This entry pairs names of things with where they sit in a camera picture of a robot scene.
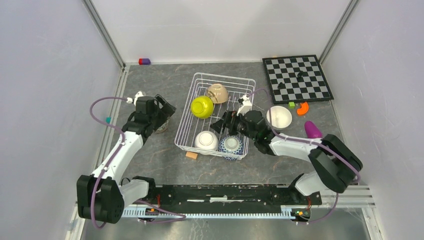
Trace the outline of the red floral pattern bowl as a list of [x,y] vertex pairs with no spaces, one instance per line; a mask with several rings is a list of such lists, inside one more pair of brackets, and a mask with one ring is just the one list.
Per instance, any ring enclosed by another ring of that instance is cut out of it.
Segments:
[[166,131],[167,129],[168,129],[168,126],[169,126],[169,122],[170,122],[170,120],[169,119],[167,119],[166,121],[165,121],[165,123],[164,124],[162,124],[156,131],[155,131],[155,133],[156,134],[160,134],[160,133],[163,133],[164,131]]

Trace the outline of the white bowl outside rack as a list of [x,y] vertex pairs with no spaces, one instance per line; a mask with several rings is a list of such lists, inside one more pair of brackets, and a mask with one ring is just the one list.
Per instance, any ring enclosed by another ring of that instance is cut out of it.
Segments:
[[293,117],[287,108],[275,105],[266,112],[266,119],[274,129],[282,130],[292,123]]

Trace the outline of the yellow-green bowl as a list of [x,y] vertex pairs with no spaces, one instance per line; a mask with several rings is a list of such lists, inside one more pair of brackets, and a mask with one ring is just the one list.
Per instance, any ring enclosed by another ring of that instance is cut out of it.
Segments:
[[213,114],[214,103],[208,96],[198,96],[191,101],[190,111],[199,119],[207,119]]

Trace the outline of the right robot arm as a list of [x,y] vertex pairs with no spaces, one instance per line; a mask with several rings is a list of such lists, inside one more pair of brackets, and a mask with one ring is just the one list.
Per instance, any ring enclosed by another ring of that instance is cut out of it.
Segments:
[[343,193],[350,184],[360,181],[361,160],[335,135],[323,138],[288,136],[273,129],[262,113],[250,110],[244,114],[226,111],[210,127],[221,134],[243,135],[253,140],[263,154],[288,156],[307,161],[314,170],[303,173],[290,184],[289,199],[302,204],[310,195],[322,190]]

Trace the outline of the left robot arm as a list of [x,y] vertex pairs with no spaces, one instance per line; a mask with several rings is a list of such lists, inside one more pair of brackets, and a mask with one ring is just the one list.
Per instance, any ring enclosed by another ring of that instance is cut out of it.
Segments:
[[141,91],[122,101],[134,105],[135,110],[122,127],[113,127],[120,134],[118,141],[91,174],[81,175],[76,182],[78,216],[91,220],[94,227],[98,221],[103,225],[117,223],[125,208],[139,199],[151,204],[157,198],[152,178],[136,176],[123,186],[119,181],[135,154],[176,108],[159,94],[145,96]]

